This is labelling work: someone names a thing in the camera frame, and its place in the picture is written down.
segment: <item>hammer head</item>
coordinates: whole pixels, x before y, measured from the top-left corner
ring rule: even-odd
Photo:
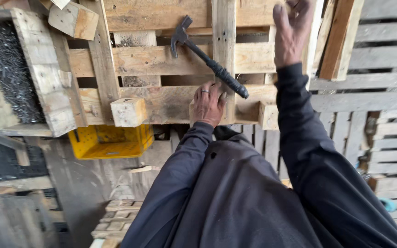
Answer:
[[[174,57],[177,58],[177,42],[180,42],[182,45],[185,43],[185,41],[188,39],[188,35],[186,34],[186,29],[191,25],[192,19],[189,17],[189,15],[185,16],[185,19],[183,19],[182,23],[176,27],[176,31],[173,34],[173,37],[171,37],[171,49],[173,52]]]

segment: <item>black rubber grip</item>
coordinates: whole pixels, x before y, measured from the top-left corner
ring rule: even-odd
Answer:
[[[233,76],[231,76],[226,68],[219,65],[213,59],[210,59],[206,65],[212,69],[216,77],[220,78],[224,83],[226,83],[235,93],[239,94],[244,99],[249,97],[246,87],[239,83]]]

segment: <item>wooden box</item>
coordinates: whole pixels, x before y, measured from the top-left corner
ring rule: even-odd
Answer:
[[[17,8],[0,10],[0,21],[4,20],[14,23],[46,123],[20,123],[0,89],[0,135],[58,137],[75,129],[66,93],[71,73],[59,68],[47,21],[40,14]]]

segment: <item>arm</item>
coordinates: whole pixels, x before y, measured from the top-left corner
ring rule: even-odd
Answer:
[[[218,98],[219,86],[207,82],[197,89],[194,126],[160,170],[121,247],[163,247],[169,234],[175,231],[177,217],[203,164],[214,127],[223,114],[225,100]]]
[[[351,164],[339,154],[315,115],[305,89],[301,58],[311,23],[310,2],[289,24],[274,8],[280,148],[290,181],[302,204],[344,247],[397,247],[397,225]]]

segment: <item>dark jacket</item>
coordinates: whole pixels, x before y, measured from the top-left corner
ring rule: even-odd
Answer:
[[[251,146],[195,123],[121,247],[397,247],[397,226],[317,118],[301,64],[278,70],[280,149],[294,189]]]

